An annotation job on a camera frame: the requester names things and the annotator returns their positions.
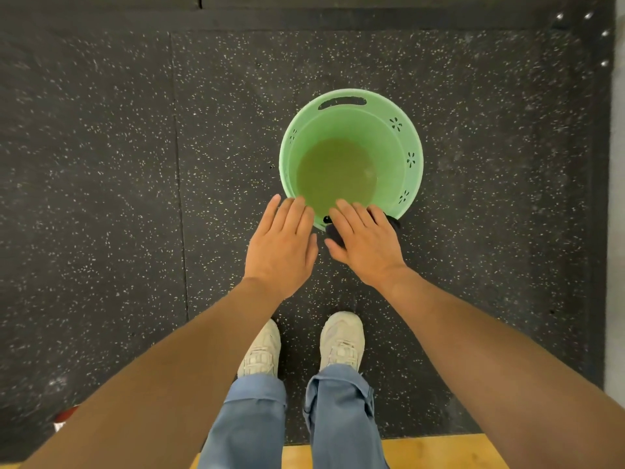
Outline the blue jeans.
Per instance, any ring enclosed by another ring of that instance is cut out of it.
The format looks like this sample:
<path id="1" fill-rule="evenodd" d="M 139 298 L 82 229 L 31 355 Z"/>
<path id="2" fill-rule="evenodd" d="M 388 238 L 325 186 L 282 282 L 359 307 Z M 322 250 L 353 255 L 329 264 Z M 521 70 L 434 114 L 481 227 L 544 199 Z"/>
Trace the blue jeans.
<path id="1" fill-rule="evenodd" d="M 284 383 L 257 373 L 237 378 L 201 451 L 198 469 L 281 469 Z M 311 378 L 303 415 L 314 469 L 388 469 L 374 420 L 373 389 L 346 364 Z"/>

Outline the green plastic bucket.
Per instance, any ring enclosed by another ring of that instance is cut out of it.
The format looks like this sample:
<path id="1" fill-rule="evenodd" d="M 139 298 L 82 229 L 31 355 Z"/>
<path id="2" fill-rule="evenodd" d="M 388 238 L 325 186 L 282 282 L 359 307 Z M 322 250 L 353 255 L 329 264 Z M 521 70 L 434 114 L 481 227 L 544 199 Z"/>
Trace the green plastic bucket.
<path id="1" fill-rule="evenodd" d="M 320 141 L 346 139 L 363 147 L 378 172 L 372 201 L 400 219 L 410 208 L 423 178 L 423 148 L 408 115 L 384 96 L 363 89 L 338 89 L 308 102 L 291 120 L 279 150 L 285 195 L 297 197 L 296 170 Z M 315 228 L 324 231 L 315 215 Z"/>

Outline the murky greenish water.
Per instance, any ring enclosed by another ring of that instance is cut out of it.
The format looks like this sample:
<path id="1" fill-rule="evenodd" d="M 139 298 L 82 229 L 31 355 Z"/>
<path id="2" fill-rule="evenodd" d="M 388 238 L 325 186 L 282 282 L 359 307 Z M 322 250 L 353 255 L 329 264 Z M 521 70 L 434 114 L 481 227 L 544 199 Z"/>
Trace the murky greenish water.
<path id="1" fill-rule="evenodd" d="M 370 154 L 346 139 L 327 139 L 310 148 L 296 170 L 297 196 L 323 219 L 338 199 L 371 203 L 378 172 Z"/>

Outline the person's left white sneaker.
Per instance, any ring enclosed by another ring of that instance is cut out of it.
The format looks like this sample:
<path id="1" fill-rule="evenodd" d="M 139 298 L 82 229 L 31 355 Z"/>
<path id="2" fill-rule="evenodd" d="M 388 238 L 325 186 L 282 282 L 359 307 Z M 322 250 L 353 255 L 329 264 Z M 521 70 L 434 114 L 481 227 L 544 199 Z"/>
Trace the person's left white sneaker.
<path id="1" fill-rule="evenodd" d="M 237 378 L 262 374 L 277 378 L 281 337 L 277 323 L 270 319 L 255 337 L 239 365 Z"/>

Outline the person's left hand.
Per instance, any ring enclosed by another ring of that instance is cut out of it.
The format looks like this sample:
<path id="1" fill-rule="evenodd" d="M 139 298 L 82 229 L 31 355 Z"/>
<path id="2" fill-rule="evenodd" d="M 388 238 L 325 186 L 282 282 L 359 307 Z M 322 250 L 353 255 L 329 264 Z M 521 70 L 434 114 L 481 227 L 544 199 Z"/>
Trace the person's left hand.
<path id="1" fill-rule="evenodd" d="M 260 283 L 272 302 L 291 297 L 311 276 L 307 267 L 308 239 L 313 233 L 314 211 L 306 205 L 298 233 L 285 232 L 289 199 L 281 199 L 271 229 L 264 236 L 252 236 L 246 255 L 244 279 Z"/>

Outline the person's right hand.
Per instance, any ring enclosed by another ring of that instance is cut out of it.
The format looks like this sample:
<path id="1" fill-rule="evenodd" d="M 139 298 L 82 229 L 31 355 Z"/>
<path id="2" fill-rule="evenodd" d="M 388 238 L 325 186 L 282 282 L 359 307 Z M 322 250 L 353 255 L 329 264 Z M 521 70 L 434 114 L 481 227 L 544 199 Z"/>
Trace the person's right hand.
<path id="1" fill-rule="evenodd" d="M 350 267 L 358 278 L 378 291 L 390 282 L 394 275 L 405 271 L 407 266 L 402 257 L 401 247 L 396 232 L 378 227 L 367 207 L 360 204 L 359 212 L 366 228 L 352 236 L 342 236 L 349 255 Z M 336 226 L 336 206 L 329 210 L 333 225 Z"/>

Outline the person's white sneaker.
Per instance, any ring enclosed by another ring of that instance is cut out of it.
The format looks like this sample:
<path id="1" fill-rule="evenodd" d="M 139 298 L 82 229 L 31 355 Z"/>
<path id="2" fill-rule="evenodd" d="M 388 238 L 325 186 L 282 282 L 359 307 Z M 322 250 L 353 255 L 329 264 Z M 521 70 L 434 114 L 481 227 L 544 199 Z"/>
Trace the person's white sneaker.
<path id="1" fill-rule="evenodd" d="M 350 311 L 332 314 L 321 331 L 319 351 L 322 371 L 332 364 L 343 364 L 358 371 L 364 356 L 365 336 L 361 318 Z"/>
<path id="2" fill-rule="evenodd" d="M 255 337 L 239 365 L 237 378 L 262 374 L 277 378 L 281 337 L 277 323 L 270 319 Z"/>

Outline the person's right white sneaker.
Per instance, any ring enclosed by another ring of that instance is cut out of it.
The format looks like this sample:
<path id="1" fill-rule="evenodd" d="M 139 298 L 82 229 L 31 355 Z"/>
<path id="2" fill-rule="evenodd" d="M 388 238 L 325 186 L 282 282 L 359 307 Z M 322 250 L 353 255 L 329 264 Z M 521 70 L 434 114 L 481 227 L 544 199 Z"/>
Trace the person's right white sneaker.
<path id="1" fill-rule="evenodd" d="M 321 331 L 319 351 L 322 371 L 332 364 L 343 364 L 358 371 L 364 356 L 365 336 L 361 318 L 350 311 L 332 314 Z"/>

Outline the black cloth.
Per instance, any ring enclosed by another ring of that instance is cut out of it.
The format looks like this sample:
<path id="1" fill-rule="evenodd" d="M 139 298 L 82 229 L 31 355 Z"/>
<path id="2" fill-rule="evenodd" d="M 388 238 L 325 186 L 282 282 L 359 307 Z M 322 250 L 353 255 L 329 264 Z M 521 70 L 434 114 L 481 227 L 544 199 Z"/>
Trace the black cloth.
<path id="1" fill-rule="evenodd" d="M 395 232 L 398 233 L 399 230 L 401 229 L 401 224 L 400 224 L 399 220 L 395 219 L 394 217 L 391 217 L 388 214 L 386 214 L 386 218 L 389 221 L 390 225 L 395 230 Z M 331 217 L 329 215 L 324 216 L 323 224 L 326 226 L 325 227 L 325 232 L 326 232 L 327 237 L 329 239 L 333 240 L 342 249 L 346 249 L 346 246 L 344 244 L 344 240 L 343 240 L 342 236 L 340 235 L 340 232 L 333 225 L 332 219 L 331 219 Z"/>

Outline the person's right forearm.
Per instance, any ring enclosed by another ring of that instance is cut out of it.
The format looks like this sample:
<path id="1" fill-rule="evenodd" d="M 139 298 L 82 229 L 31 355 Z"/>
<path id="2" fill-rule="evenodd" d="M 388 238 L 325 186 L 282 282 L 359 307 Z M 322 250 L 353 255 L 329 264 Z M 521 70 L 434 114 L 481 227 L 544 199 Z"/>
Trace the person's right forearm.
<path id="1" fill-rule="evenodd" d="M 625 469 L 625 409 L 598 386 L 405 265 L 374 285 L 510 469 Z"/>

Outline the red and white object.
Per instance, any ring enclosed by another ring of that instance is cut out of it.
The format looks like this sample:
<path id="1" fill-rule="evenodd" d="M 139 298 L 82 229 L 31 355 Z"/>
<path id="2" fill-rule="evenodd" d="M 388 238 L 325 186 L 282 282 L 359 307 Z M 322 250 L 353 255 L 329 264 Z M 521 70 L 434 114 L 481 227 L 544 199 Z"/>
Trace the red and white object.
<path id="1" fill-rule="evenodd" d="M 76 412 L 76 410 L 80 407 L 80 404 L 74 405 L 71 408 L 61 411 L 58 413 L 53 419 L 53 427 L 55 433 L 66 424 L 67 420 Z"/>

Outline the person's left forearm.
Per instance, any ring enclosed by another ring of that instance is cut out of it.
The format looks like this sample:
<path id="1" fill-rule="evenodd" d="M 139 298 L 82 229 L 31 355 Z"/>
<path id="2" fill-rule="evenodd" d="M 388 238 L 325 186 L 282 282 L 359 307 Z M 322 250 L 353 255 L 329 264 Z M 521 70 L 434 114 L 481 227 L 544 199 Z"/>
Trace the person's left forearm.
<path id="1" fill-rule="evenodd" d="M 189 469 L 246 351 L 298 288 L 245 277 L 81 403 L 21 469 Z"/>

